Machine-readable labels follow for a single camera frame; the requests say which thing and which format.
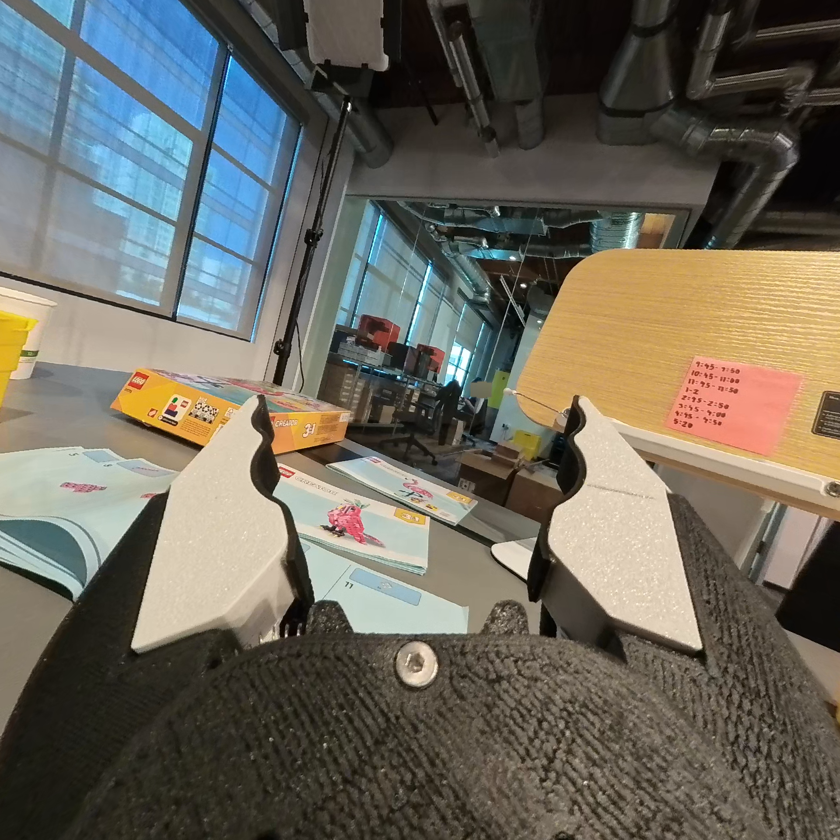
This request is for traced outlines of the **pink sticky note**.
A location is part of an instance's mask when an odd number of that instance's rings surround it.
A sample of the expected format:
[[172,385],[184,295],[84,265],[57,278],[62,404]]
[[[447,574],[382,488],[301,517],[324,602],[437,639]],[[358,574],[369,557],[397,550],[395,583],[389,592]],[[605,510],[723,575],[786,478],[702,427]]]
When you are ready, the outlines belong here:
[[770,456],[777,449],[804,377],[697,355],[665,420],[671,432]]

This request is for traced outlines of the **white paper cup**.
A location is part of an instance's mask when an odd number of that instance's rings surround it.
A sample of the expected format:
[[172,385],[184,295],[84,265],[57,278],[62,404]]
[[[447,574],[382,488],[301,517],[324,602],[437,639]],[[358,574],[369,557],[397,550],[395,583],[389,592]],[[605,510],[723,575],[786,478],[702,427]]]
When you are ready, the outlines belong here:
[[27,342],[20,354],[17,369],[10,376],[12,380],[25,380],[33,374],[46,326],[56,307],[55,301],[13,288],[1,287],[2,312],[36,320],[36,325],[30,330]]

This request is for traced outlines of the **black office chair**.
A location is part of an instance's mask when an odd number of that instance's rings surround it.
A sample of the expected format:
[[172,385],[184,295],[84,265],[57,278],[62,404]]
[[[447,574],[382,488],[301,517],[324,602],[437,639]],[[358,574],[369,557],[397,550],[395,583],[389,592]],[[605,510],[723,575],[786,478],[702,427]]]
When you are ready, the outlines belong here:
[[432,419],[434,419],[434,404],[420,401],[409,402],[399,414],[395,415],[395,420],[399,426],[403,427],[404,434],[393,436],[386,442],[394,446],[404,445],[403,463],[408,463],[410,453],[415,449],[423,456],[431,459],[430,462],[433,466],[438,465],[435,454],[418,437],[418,435],[425,434],[428,431]]

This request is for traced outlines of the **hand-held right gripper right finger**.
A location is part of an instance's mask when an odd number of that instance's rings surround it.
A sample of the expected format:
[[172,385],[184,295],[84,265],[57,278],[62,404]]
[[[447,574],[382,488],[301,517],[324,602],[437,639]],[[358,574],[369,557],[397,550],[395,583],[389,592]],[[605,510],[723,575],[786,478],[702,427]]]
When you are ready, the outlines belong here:
[[565,420],[560,500],[532,552],[529,600],[578,643],[608,648],[631,634],[700,654],[666,484],[588,398],[576,395]]

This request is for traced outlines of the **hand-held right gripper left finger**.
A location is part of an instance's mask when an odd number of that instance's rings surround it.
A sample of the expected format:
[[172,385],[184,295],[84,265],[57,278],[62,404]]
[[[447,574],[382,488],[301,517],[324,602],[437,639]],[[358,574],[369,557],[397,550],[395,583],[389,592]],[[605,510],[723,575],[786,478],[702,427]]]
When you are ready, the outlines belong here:
[[314,594],[289,508],[266,399],[254,395],[173,480],[132,650],[205,631],[244,648],[300,634]]

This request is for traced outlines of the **metal ceiling ducts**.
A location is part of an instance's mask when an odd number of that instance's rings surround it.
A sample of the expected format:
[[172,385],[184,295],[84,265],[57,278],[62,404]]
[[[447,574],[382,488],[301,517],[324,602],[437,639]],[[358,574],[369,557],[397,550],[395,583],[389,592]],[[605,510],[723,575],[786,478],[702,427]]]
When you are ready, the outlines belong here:
[[489,103],[513,108],[530,149],[547,95],[596,91],[601,142],[661,140],[736,168],[699,247],[736,247],[766,217],[795,230],[792,213],[767,209],[799,159],[800,127],[838,110],[838,2],[425,4],[491,150]]

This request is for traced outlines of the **wooden book stand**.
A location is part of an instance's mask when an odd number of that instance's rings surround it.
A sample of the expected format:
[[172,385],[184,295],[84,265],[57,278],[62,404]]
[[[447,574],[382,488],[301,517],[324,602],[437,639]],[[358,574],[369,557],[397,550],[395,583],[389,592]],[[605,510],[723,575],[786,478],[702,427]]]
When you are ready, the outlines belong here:
[[[836,251],[613,249],[566,277],[516,384],[560,431],[575,396],[647,461],[838,520]],[[697,355],[801,374],[770,456],[671,432]]]

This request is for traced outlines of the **white light panel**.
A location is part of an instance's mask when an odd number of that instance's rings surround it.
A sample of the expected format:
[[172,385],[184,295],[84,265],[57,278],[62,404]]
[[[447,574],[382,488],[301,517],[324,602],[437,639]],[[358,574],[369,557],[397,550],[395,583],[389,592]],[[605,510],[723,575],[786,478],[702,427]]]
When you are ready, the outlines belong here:
[[305,1],[313,90],[367,98],[374,74],[389,67],[383,1]]

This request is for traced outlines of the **black light stand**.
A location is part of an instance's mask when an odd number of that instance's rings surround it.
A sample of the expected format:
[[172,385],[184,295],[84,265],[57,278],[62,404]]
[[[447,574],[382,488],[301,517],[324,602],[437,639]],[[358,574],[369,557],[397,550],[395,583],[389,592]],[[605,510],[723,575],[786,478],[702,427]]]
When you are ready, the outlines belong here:
[[329,157],[324,173],[319,177],[318,186],[318,202],[314,211],[311,224],[307,228],[303,241],[304,251],[301,261],[300,270],[292,296],[287,326],[281,339],[276,341],[275,351],[277,356],[277,363],[275,373],[272,381],[276,385],[281,385],[286,375],[288,362],[291,357],[292,343],[295,339],[296,333],[299,333],[299,317],[302,306],[302,301],[308,285],[308,279],[312,269],[312,263],[319,242],[323,236],[323,218],[326,212],[329,195],[332,189],[335,171],[338,165],[343,139],[347,130],[350,114],[353,109],[353,100],[351,95],[345,94],[342,99],[339,110],[339,120],[334,131],[331,145],[329,148]]

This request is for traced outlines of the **open instruction booklet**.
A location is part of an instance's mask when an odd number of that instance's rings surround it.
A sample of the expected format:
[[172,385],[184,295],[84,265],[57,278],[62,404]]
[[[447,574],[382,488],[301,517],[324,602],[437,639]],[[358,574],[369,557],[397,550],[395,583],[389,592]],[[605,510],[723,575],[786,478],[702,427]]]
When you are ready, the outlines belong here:
[[[2,565],[75,601],[145,504],[174,478],[174,471],[108,449],[2,454]],[[467,632],[468,607],[344,557],[352,553],[302,536],[301,545],[316,601],[339,603],[354,631]]]

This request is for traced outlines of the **closed booklet with flamingo print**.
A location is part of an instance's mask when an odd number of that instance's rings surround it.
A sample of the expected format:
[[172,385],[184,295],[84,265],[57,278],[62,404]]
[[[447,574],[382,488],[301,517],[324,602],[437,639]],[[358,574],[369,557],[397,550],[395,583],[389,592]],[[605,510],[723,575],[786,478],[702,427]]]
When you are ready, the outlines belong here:
[[407,509],[452,525],[461,523],[477,505],[477,499],[410,474],[375,456],[332,462],[328,468],[398,501]]

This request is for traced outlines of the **cardboard box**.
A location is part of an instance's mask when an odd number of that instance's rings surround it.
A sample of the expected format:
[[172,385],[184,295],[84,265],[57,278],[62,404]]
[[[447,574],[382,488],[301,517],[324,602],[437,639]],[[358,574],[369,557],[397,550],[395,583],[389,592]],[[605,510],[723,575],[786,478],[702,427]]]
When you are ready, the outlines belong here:
[[504,465],[478,451],[468,451],[460,456],[457,487],[463,494],[507,505],[513,480],[517,474],[514,466]]
[[555,469],[520,469],[512,481],[506,508],[543,523],[561,498]]

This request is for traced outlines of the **closed booklet with bird print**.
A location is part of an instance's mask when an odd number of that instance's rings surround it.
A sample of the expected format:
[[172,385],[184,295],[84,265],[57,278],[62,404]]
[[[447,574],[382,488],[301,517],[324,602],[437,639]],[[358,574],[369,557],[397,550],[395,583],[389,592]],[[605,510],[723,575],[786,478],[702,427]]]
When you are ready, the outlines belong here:
[[274,495],[289,508],[299,534],[332,550],[424,575],[429,517],[344,490],[279,465]]

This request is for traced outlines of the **orange toy set box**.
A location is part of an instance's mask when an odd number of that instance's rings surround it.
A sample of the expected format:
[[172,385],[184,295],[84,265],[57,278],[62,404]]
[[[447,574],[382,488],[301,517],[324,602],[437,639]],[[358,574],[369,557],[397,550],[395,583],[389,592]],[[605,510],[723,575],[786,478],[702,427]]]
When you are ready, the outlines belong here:
[[352,413],[266,381],[139,368],[111,405],[126,417],[205,446],[252,396],[266,399],[276,455],[344,439]]

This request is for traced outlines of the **large window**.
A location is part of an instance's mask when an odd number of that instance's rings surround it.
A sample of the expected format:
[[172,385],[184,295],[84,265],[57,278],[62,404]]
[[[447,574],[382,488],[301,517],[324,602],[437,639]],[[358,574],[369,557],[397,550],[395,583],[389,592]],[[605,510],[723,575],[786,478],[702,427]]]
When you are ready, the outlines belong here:
[[2,279],[252,340],[300,135],[186,2],[1,2]]

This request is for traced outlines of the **yellow plastic bin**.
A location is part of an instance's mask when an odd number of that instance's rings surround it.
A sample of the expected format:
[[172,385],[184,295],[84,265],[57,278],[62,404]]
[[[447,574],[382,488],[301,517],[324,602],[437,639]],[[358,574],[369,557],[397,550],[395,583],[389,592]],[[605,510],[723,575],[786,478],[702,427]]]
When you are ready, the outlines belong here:
[[18,367],[23,348],[38,321],[17,314],[1,311],[1,381],[0,402],[4,403],[11,375]]

